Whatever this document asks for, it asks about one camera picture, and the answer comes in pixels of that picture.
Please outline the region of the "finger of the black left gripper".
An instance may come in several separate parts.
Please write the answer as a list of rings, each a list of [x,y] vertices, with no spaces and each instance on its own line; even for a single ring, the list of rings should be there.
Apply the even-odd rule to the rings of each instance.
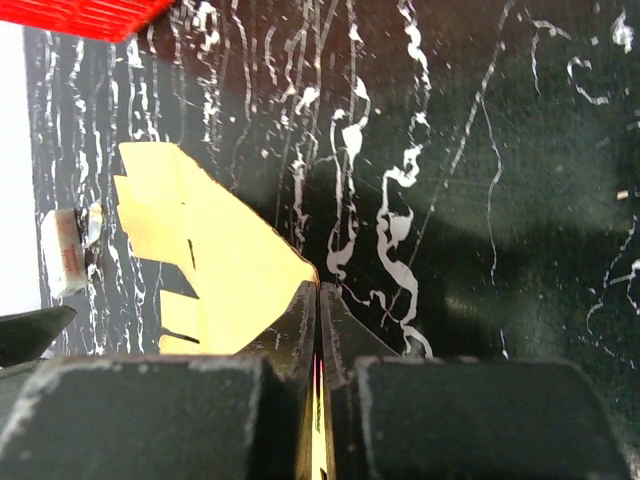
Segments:
[[[61,305],[2,316],[1,367],[12,367],[40,358],[76,315],[73,308]]]

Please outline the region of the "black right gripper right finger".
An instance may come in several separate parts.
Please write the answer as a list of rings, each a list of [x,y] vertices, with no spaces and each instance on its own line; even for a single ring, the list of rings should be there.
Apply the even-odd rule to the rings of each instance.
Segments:
[[[628,479],[585,375],[565,361],[407,358],[319,290],[331,479]]]

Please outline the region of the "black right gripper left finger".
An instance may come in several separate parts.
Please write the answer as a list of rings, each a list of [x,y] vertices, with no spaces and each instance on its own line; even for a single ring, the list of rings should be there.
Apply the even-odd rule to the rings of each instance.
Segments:
[[[316,287],[233,355],[58,357],[1,432],[5,479],[308,479]]]

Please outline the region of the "brown cardboard box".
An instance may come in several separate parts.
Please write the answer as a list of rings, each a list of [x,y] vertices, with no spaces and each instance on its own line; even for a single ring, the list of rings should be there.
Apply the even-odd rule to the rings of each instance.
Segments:
[[[120,225],[134,255],[176,267],[191,295],[162,290],[159,355],[233,355],[289,306],[299,286],[319,289],[315,267],[180,147],[124,142],[114,179]],[[323,452],[315,432],[317,315],[313,346],[312,475]]]

